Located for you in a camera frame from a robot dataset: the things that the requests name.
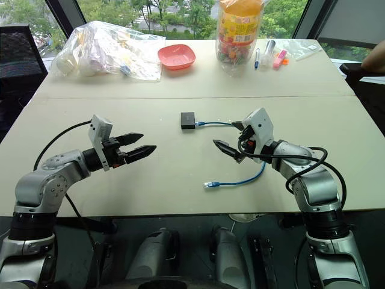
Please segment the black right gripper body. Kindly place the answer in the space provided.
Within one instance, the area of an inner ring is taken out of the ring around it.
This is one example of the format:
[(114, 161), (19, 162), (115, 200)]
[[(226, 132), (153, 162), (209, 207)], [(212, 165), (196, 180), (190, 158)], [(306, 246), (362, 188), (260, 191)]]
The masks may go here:
[(253, 140), (254, 130), (248, 125), (242, 130), (238, 138), (238, 149), (240, 152), (254, 152), (256, 148), (256, 141)]

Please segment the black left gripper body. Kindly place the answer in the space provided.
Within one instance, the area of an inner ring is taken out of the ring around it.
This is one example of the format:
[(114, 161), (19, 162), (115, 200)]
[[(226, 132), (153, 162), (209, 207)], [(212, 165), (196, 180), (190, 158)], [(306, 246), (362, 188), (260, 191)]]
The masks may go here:
[(126, 152), (120, 150), (125, 146), (124, 137), (111, 137), (102, 141), (103, 153), (110, 168), (118, 168), (126, 164)]

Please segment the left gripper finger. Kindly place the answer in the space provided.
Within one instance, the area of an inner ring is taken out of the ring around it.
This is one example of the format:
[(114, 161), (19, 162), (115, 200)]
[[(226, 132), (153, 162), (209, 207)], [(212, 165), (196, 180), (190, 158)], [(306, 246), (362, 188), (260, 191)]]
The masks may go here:
[(126, 164), (134, 163), (138, 160), (141, 160), (145, 157), (148, 157), (150, 154), (154, 152), (157, 148), (156, 145), (144, 145), (140, 146), (130, 152), (127, 152), (125, 155)]
[(119, 143), (118, 147), (120, 148), (122, 146), (131, 145), (131, 144), (137, 142), (143, 136), (144, 135), (140, 134), (140, 133), (130, 132), (128, 134), (120, 135), (120, 136), (116, 137), (115, 139)]

